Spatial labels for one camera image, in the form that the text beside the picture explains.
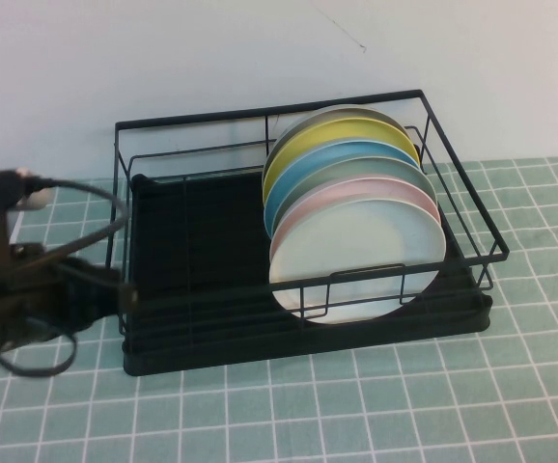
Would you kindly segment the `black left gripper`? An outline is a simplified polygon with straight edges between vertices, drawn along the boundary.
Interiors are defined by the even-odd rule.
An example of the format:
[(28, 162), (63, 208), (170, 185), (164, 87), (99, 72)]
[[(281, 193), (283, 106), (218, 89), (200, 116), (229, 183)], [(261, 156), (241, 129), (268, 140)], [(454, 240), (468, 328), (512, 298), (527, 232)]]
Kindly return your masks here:
[[(118, 298), (109, 291), (120, 289), (120, 272), (84, 259), (63, 259), (37, 243), (0, 242), (0, 306), (18, 302), (31, 307), (56, 304), (51, 319), (68, 333), (85, 331), (96, 321), (114, 315)], [(65, 297), (59, 272), (69, 293)]]

